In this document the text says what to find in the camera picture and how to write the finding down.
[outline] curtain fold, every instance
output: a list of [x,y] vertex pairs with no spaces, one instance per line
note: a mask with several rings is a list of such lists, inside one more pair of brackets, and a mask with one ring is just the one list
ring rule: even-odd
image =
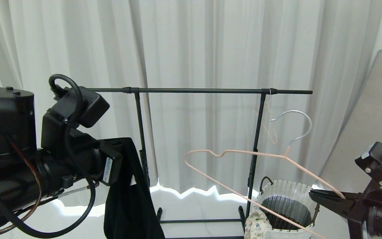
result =
[[[46,79],[55,73],[90,88],[313,90],[273,95],[266,103],[274,118],[287,110],[312,118],[311,134],[293,144],[289,157],[319,174],[365,79],[381,14],[376,0],[0,1],[0,86],[35,93],[37,129],[54,104]],[[102,95],[110,110],[81,130],[95,138],[128,136],[141,148],[134,96]],[[259,101],[244,94],[141,94],[152,186],[159,180],[179,192],[210,188],[183,155],[202,148],[251,151]],[[274,145],[262,128],[258,149],[267,153],[282,154],[307,128],[299,114],[270,122],[267,106],[263,122],[279,139]],[[201,153],[190,159],[245,193],[250,158]],[[257,164],[255,189],[264,176],[313,182],[277,159],[259,157]]]

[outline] black clothes rack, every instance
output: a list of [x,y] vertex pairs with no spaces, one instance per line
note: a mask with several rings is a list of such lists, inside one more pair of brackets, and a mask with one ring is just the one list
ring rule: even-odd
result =
[[[139,151],[141,158],[141,165],[143,167],[144,175],[147,178],[147,183],[150,185],[150,176],[148,173],[147,152],[144,139],[144,126],[141,111],[140,93],[206,93],[206,94],[260,94],[260,105],[256,124],[256,135],[254,138],[253,152],[258,152],[257,145],[259,143],[260,127],[262,122],[263,107],[265,103],[266,95],[273,94],[312,94],[313,91],[296,91],[296,90],[278,90],[274,88],[268,89],[204,89],[204,88],[138,88],[138,87],[123,87],[123,88],[91,88],[96,92],[122,92],[135,95],[135,102],[138,113],[138,125],[141,137],[142,149]],[[249,187],[248,198],[252,197],[254,176],[256,172],[257,155],[252,155],[250,163],[250,172],[247,180],[247,186]],[[196,222],[231,222],[239,221],[245,230],[245,221],[250,214],[250,202],[247,202],[246,213],[244,214],[243,207],[238,207],[239,218],[238,219],[196,219],[196,220],[161,220],[163,213],[160,207],[157,211],[157,217],[160,223],[196,223]],[[215,236],[215,237],[183,237],[181,239],[241,239],[243,236]]]

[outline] black garment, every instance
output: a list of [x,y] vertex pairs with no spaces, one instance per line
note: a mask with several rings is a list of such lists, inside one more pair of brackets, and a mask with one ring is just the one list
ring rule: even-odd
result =
[[[107,239],[165,239],[154,211],[150,189],[131,138],[121,138],[123,161],[110,186],[104,216]],[[131,185],[132,174],[136,184]]]

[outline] white label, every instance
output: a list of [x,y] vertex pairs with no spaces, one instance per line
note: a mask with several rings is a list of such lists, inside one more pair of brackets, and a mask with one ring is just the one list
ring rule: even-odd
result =
[[135,175],[132,174],[132,179],[131,179],[131,186],[135,185],[137,181],[135,180]]
[[372,145],[368,146],[362,153],[362,155],[360,156],[362,159],[365,159],[367,157],[369,157],[369,151],[372,149],[372,147],[374,146],[375,143],[373,143]]
[[104,175],[103,175],[103,181],[106,183],[109,183],[110,180],[110,173],[111,173],[111,165],[113,164],[113,159],[107,158],[106,159],[106,167],[104,169]]

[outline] horizontal metal rod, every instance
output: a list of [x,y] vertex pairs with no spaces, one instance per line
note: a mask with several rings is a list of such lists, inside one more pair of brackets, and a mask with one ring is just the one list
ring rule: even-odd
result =
[[90,88],[95,92],[135,93],[224,93],[224,94],[312,94],[313,91],[269,89],[204,89],[204,88]]
[[243,239],[244,236],[169,237],[166,239]]
[[163,220],[160,223],[193,223],[193,222],[228,222],[241,221],[241,219],[196,219],[196,220]]

